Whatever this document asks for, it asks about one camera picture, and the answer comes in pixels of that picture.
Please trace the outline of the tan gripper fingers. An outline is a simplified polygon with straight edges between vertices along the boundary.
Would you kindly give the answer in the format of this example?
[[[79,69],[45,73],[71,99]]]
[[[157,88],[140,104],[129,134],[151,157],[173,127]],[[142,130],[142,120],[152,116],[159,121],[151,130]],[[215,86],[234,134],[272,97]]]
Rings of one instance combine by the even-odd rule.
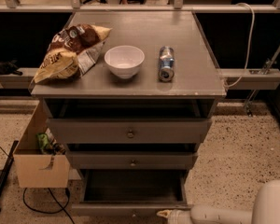
[[[171,210],[160,210],[157,212],[157,216],[168,219],[171,213],[172,213]]]

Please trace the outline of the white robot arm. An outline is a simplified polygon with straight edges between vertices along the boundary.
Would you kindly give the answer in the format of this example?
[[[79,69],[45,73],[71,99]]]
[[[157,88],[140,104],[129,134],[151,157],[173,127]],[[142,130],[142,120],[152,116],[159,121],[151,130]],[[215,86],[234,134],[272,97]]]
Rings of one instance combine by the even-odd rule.
[[[158,217],[167,224],[280,224],[280,180],[265,183],[258,191],[251,211],[194,205],[189,211],[161,210]]]

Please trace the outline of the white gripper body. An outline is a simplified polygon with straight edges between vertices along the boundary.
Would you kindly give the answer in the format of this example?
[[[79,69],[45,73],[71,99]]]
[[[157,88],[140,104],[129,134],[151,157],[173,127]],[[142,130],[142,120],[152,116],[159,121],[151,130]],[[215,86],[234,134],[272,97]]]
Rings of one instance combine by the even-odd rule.
[[[193,224],[190,211],[173,210],[169,216],[169,224]]]

